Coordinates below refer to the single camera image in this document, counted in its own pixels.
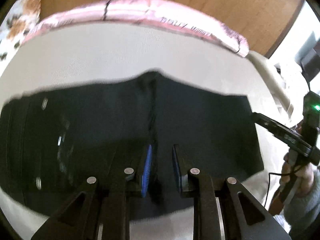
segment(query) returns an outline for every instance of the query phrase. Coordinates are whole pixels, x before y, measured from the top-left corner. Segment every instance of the human hand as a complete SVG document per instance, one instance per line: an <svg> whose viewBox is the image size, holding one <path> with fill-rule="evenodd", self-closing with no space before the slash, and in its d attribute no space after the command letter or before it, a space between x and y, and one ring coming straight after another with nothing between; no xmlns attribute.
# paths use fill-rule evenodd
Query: human hand
<svg viewBox="0 0 320 240"><path fill-rule="evenodd" d="M282 166L281 173L290 173L291 166L289 165L288 161L288 154L284 156L284 164ZM295 175L301 178L301 184L296 191L296 195L298 197L304 197L308 195L311 191L314 183L314 175L311 163L307 164L300 170L298 170ZM280 185L284 185L290 181L290 176L282 176L280 179Z"/></svg>

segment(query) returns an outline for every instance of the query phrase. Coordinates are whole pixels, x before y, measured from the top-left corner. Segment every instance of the black cloth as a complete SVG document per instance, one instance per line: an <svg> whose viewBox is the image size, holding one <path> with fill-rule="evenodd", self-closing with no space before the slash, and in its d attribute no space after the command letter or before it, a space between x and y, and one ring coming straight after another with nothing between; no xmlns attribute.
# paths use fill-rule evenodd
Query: black cloth
<svg viewBox="0 0 320 240"><path fill-rule="evenodd" d="M243 181L263 170L251 112L246 96L208 92L157 72L13 99L0 118L0 186L50 215L86 178L108 183L114 153L152 144L148 194L131 198L131 219L181 210L193 201L176 190L173 144L212 177Z"/></svg>

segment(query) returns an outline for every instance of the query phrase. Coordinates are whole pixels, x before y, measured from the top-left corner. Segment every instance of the silver screw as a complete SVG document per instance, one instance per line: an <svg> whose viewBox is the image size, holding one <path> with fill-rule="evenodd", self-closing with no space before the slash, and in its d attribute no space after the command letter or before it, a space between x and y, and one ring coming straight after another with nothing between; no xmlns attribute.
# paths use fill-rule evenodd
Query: silver screw
<svg viewBox="0 0 320 240"><path fill-rule="evenodd" d="M42 110L44 110L47 107L47 103L48 103L48 99L44 98L41 106Z"/></svg>
<svg viewBox="0 0 320 240"><path fill-rule="evenodd" d="M97 181L97 179L95 178L95 177L89 177L89 178L87 178L87 183L89 183L89 184L93 184L93 183L95 183Z"/></svg>
<svg viewBox="0 0 320 240"><path fill-rule="evenodd" d="M197 169L197 168L192 168L192 169L190 170L190 172L191 172L192 174L194 174L194 175L197 175L197 174L200 173L200 170Z"/></svg>
<svg viewBox="0 0 320 240"><path fill-rule="evenodd" d="M134 172L134 169L133 168L126 168L124 169L124 173L125 174L132 174Z"/></svg>
<svg viewBox="0 0 320 240"><path fill-rule="evenodd" d="M227 182L229 182L230 184L236 184L237 183L237 180L234 178L234 177L229 177L227 179Z"/></svg>
<svg viewBox="0 0 320 240"><path fill-rule="evenodd" d="M41 190L41 179L39 177L36 177L36 186L37 189Z"/></svg>

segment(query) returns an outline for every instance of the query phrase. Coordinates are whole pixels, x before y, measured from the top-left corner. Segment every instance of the fuzzy sweater sleeve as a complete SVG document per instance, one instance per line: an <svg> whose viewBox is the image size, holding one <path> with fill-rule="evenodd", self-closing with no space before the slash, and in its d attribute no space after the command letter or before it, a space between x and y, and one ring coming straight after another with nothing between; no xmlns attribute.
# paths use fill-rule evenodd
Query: fuzzy sweater sleeve
<svg viewBox="0 0 320 240"><path fill-rule="evenodd" d="M307 229L320 212L320 172L314 171L314 185L310 193L303 197L294 197L284 207L284 217L291 225L290 236L299 235Z"/></svg>

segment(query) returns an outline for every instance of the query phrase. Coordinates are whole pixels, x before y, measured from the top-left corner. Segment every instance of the black cable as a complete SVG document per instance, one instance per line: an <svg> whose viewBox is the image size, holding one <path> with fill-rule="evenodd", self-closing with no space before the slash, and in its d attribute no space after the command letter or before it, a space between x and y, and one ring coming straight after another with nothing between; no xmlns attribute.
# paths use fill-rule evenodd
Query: black cable
<svg viewBox="0 0 320 240"><path fill-rule="evenodd" d="M265 201L265 203L264 203L264 207L266 207L267 199L268 199L268 195L269 195L269 190L270 190L270 180L271 180L270 175L276 175L276 176L281 176L281 177L283 177L283 176L290 176L290 175L292 175L292 174L300 171L303 167L304 167L304 166L301 166L300 168L296 169L295 171L293 170L293 171L291 171L290 173L275 173L275 172L269 172L269 173L268 173L268 178L269 178L269 180L268 180L268 189L267 189L267 196L266 196L266 201Z"/></svg>

